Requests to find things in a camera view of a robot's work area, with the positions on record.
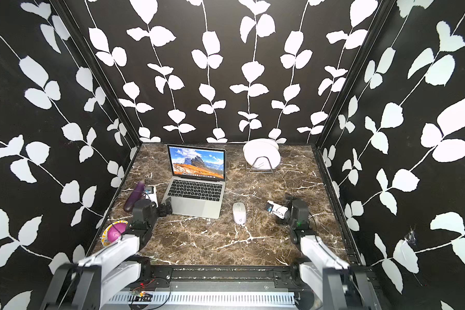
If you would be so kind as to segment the white wireless mouse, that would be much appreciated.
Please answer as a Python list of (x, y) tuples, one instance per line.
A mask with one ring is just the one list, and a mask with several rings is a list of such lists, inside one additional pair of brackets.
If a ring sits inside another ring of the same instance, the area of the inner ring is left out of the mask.
[(242, 202), (236, 202), (233, 204), (232, 210), (235, 223), (244, 226), (247, 219), (245, 204)]

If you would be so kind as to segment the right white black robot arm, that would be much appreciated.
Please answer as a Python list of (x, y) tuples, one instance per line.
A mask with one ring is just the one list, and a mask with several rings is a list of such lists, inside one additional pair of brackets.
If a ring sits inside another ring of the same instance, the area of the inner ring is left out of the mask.
[(305, 201), (288, 196), (287, 202), (284, 219), (291, 242), (308, 259), (298, 265), (299, 278), (319, 298), (321, 308), (380, 309), (370, 268), (346, 262), (324, 244), (311, 227), (311, 213)]

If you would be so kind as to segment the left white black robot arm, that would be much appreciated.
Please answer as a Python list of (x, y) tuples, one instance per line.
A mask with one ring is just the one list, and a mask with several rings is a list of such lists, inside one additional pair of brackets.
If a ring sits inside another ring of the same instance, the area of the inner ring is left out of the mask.
[(55, 271), (41, 309), (101, 309), (123, 288), (137, 281), (145, 269), (135, 257), (151, 239), (159, 218), (173, 213), (171, 199), (161, 204), (140, 199), (120, 238), (76, 263), (64, 263)]

